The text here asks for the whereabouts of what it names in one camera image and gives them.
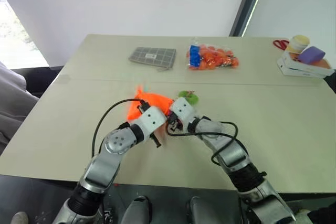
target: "red scissors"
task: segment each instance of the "red scissors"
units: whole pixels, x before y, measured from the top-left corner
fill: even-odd
[[[288,46],[289,41],[282,39],[282,40],[274,40],[273,45],[275,45],[277,48],[280,48],[281,50],[285,50],[286,47]]]

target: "gray pants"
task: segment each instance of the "gray pants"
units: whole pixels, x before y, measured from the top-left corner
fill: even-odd
[[[190,221],[192,224],[220,224],[220,220],[210,205],[199,197],[190,200]],[[149,224],[151,218],[150,203],[140,196],[127,208],[121,224]]]

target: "green object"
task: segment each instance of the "green object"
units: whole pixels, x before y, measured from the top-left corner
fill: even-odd
[[[195,105],[198,102],[198,96],[194,94],[194,91],[183,90],[178,94],[178,97],[184,97],[190,105]]]

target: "orange cloth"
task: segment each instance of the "orange cloth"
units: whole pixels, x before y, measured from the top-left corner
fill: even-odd
[[[173,100],[155,93],[143,92],[141,89],[137,90],[136,96],[134,98],[142,99],[148,102],[150,106],[156,106],[162,110],[164,114],[167,114],[170,106],[173,104]],[[138,105],[140,102],[133,101],[130,110],[127,114],[127,121],[133,121],[137,119],[141,113],[138,110]]]

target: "white table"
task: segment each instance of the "white table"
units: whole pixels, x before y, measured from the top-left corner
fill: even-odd
[[[142,84],[171,98],[195,90],[200,114],[236,122],[238,138],[278,191],[336,192],[335,95],[328,85],[283,76],[276,65],[281,50],[271,38],[200,38],[230,46],[241,65],[190,71],[184,58],[190,40],[88,36],[0,156],[0,173],[77,181],[90,160],[92,135],[104,111],[133,97]],[[129,62],[137,46],[176,48],[174,69],[158,72]],[[128,107],[121,105],[107,116],[96,149],[125,121]],[[166,137],[162,129],[159,140],[163,146],[158,149],[147,141],[128,151],[115,183],[234,189],[197,138]]]

